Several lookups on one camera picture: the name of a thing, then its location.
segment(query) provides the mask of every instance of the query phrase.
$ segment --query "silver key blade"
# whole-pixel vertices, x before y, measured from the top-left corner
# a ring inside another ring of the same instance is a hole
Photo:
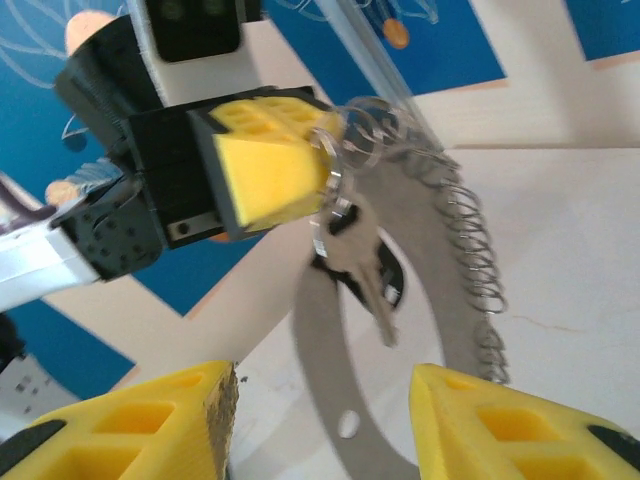
[[[378,248],[378,223],[369,202],[361,195],[350,199],[358,208],[358,218],[343,231],[332,235],[329,232],[329,214],[321,214],[320,239],[326,252],[327,266],[336,272],[347,272],[358,284],[367,306],[371,310],[383,343],[388,347],[397,344],[397,331],[393,325],[393,311],[382,292]]]

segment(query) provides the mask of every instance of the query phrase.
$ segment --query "metal spiral coil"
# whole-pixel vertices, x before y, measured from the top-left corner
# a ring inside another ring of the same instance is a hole
[[[490,323],[506,311],[496,255],[478,196],[462,184],[459,165],[444,152],[428,148],[418,122],[406,111],[375,97],[361,97],[334,113],[342,116],[341,146],[355,176],[378,161],[401,165],[410,178],[436,192],[435,208],[447,228],[447,241],[457,261],[469,305],[484,314],[474,333],[481,365],[479,376],[509,383],[504,343]]]

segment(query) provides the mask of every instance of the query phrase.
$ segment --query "white drawing on blue wall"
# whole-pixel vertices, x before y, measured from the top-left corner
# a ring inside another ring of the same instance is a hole
[[[33,87],[52,89],[51,71],[62,70],[86,38],[126,13],[121,0],[104,4],[100,0],[4,0],[9,15],[0,19],[0,60]],[[60,135],[74,152],[87,144],[87,128],[77,123],[72,114]]]
[[[296,10],[309,20],[326,22],[327,19],[314,0],[277,0],[278,4]],[[435,0],[354,0],[362,10],[374,32],[396,49],[409,45],[410,33],[404,19],[418,18],[434,25],[438,23]]]

